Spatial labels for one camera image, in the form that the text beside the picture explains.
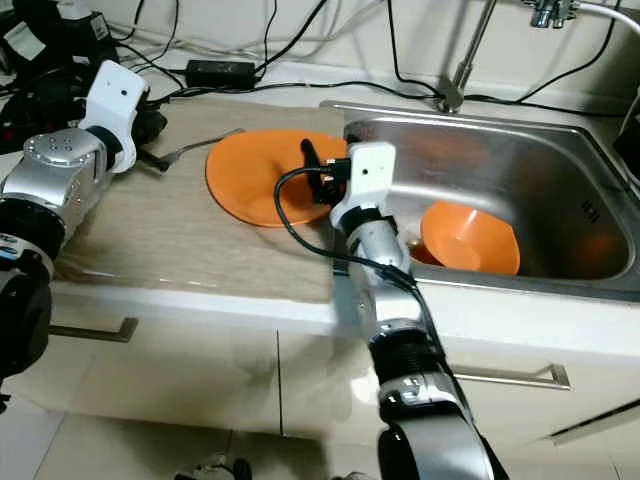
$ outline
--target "orange bowl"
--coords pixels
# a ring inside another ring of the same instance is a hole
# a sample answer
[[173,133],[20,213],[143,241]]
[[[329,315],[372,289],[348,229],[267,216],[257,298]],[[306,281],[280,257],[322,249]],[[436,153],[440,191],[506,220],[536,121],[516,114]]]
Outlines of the orange bowl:
[[422,240],[445,267],[515,275],[520,248],[511,225],[486,212],[436,202],[422,217]]

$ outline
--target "sink basin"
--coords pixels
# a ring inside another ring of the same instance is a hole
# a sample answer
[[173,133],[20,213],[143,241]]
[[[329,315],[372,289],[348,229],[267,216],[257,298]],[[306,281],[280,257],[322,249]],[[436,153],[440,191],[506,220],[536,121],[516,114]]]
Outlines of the sink basin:
[[387,209],[409,245],[438,200],[513,226],[516,276],[414,260],[418,281],[640,302],[640,202],[584,129],[330,105],[346,113],[347,140],[396,146]]

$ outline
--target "power adapter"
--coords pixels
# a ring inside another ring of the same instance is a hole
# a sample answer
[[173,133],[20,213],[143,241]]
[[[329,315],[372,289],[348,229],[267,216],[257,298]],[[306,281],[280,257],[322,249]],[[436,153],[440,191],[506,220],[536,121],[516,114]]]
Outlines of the power adapter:
[[189,87],[251,89],[258,79],[253,62],[189,60],[184,76]]

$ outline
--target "white wall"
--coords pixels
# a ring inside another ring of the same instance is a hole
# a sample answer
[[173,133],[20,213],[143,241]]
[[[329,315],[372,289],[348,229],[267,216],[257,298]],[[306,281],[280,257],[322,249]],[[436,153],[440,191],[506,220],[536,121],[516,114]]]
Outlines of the white wall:
[[[343,0],[342,19],[371,0]],[[147,0],[143,24],[169,31],[174,0]],[[92,0],[107,19],[131,22],[136,1]],[[279,0],[273,36],[297,31],[316,0]],[[338,0],[330,0],[309,35],[322,32]],[[417,75],[455,70],[483,6],[482,0],[395,0],[401,69]],[[638,6],[640,0],[627,0]],[[198,34],[234,46],[262,37],[272,0],[182,0],[180,33]],[[531,9],[518,0],[501,0],[476,57],[474,83],[530,86],[591,58],[598,50],[608,20],[582,14],[562,30],[528,26]],[[588,71],[554,88],[632,97],[640,83],[640,39],[618,25],[605,56]],[[311,44],[296,49],[308,51]],[[384,7],[367,24],[329,44],[315,63],[390,71],[391,51]]]

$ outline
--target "tiled floor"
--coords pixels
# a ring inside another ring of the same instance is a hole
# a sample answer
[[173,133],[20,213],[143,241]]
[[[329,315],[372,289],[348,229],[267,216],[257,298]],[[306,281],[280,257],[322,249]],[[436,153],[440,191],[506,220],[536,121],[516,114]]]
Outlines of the tiled floor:
[[[256,480],[329,480],[361,471],[379,478],[372,447],[69,415],[36,480],[172,480],[183,467],[228,449],[250,461]],[[505,461],[513,480],[636,480],[612,466]]]

